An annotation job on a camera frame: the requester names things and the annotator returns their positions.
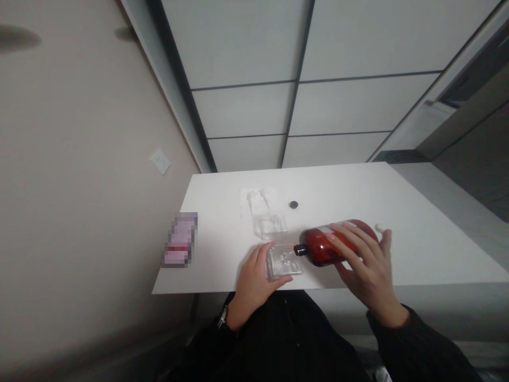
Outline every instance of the wristwatch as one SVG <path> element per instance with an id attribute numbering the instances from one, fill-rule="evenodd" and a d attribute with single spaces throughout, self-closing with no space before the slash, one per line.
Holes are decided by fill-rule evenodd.
<path id="1" fill-rule="evenodd" d="M 226 317 L 228 315 L 228 305 L 225 305 L 223 311 L 219 317 L 219 321 L 217 322 L 217 328 L 221 329 L 223 327 L 228 327 L 226 324 Z"/>

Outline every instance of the person's left hand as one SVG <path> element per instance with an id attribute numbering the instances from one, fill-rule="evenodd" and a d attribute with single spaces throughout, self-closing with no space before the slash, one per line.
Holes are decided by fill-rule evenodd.
<path id="1" fill-rule="evenodd" d="M 280 277 L 272 282 L 267 280 L 265 275 L 267 251 L 274 244 L 272 241 L 256 247 L 240 268 L 235 297 L 228 305 L 226 317 L 226 324 L 234 332 L 238 332 L 244 326 L 254 311 L 265 304 L 276 289 L 293 280 L 290 276 Z"/>

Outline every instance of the hand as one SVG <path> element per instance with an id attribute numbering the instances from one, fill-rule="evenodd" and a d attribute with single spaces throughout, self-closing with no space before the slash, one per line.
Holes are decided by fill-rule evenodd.
<path id="1" fill-rule="evenodd" d="M 235 297 L 228 305 L 226 317 L 226 324 L 234 332 L 238 332 L 244 326 L 254 311 L 265 304 L 276 289 L 293 280 L 290 276 L 280 277 L 273 282 L 267 280 L 265 275 L 267 251 L 274 244 L 272 241 L 256 247 L 240 268 Z"/>
<path id="2" fill-rule="evenodd" d="M 355 297 L 367 306 L 380 324 L 391 328 L 404 326 L 410 313 L 398 301 L 392 287 L 392 231 L 385 230 L 378 244 L 354 225 L 343 223 L 331 224 L 330 227 L 354 244 L 360 256 L 359 258 L 332 233 L 326 234 L 331 244 L 352 267 L 350 271 L 343 263 L 335 264 L 343 282 Z"/>

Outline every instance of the black jacket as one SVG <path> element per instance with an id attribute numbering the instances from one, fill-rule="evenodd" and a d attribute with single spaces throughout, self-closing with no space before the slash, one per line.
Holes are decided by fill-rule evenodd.
<path id="1" fill-rule="evenodd" d="M 367 313 L 394 382 L 482 381 L 456 345 L 406 308 L 410 322 L 400 329 Z M 370 381 L 353 346 L 304 291 L 275 292 L 238 335 L 217 321 L 198 332 L 169 381 Z"/>

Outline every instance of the finger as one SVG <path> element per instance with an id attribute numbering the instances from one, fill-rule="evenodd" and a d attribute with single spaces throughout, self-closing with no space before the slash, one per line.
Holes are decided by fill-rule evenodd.
<path id="1" fill-rule="evenodd" d="M 375 239 L 369 236 L 366 232 L 352 224 L 343 223 L 342 226 L 345 227 L 347 230 L 353 232 L 357 236 L 359 236 L 362 240 L 364 240 L 364 242 L 370 248 L 371 252 L 373 253 L 376 259 L 381 260 L 384 258 L 382 250 L 380 249 L 380 245 L 376 242 Z"/>
<path id="2" fill-rule="evenodd" d="M 326 233 L 325 236 L 327 236 L 329 242 L 343 255 L 356 274 L 359 276 L 366 274 L 367 267 L 362 263 L 361 259 L 355 254 L 355 252 L 344 245 L 343 242 L 332 233 Z"/>
<path id="3" fill-rule="evenodd" d="M 385 230 L 380 241 L 380 248 L 385 258 L 391 258 L 392 230 Z"/>
<path id="4" fill-rule="evenodd" d="M 355 248 L 357 248 L 358 255 L 364 261 L 364 264 L 369 267 L 376 262 L 375 256 L 367 246 L 366 242 L 353 232 L 347 230 L 342 225 L 331 224 L 330 227 L 336 232 L 341 233 L 348 241 L 350 241 Z"/>
<path id="5" fill-rule="evenodd" d="M 246 261 L 246 264 L 248 264 L 249 266 L 255 266 L 256 265 L 256 260 L 258 258 L 258 254 L 260 253 L 260 248 L 262 247 L 262 245 L 259 245 L 258 247 L 256 247 L 253 252 L 251 252 L 251 255 L 249 255 L 249 258 L 248 258 L 248 261 Z"/>
<path id="6" fill-rule="evenodd" d="M 256 267 L 263 267 L 265 270 L 265 263 L 267 262 L 267 251 L 270 247 L 272 247 L 276 242 L 271 241 L 261 246 L 260 252 L 258 253 L 258 259 L 256 260 Z"/>
<path id="7" fill-rule="evenodd" d="M 293 281 L 293 277 L 291 276 L 283 276 L 278 278 L 276 281 L 272 281 L 269 283 L 269 285 L 272 287 L 272 291 L 276 291 L 279 288 L 281 288 L 284 284 L 287 282 Z"/>
<path id="8" fill-rule="evenodd" d="M 343 282 L 348 286 L 350 283 L 350 280 L 354 276 L 354 272 L 351 270 L 348 270 L 343 263 L 335 263 L 334 267 L 336 267 L 336 270 L 339 273 L 339 277 L 343 280 Z"/>

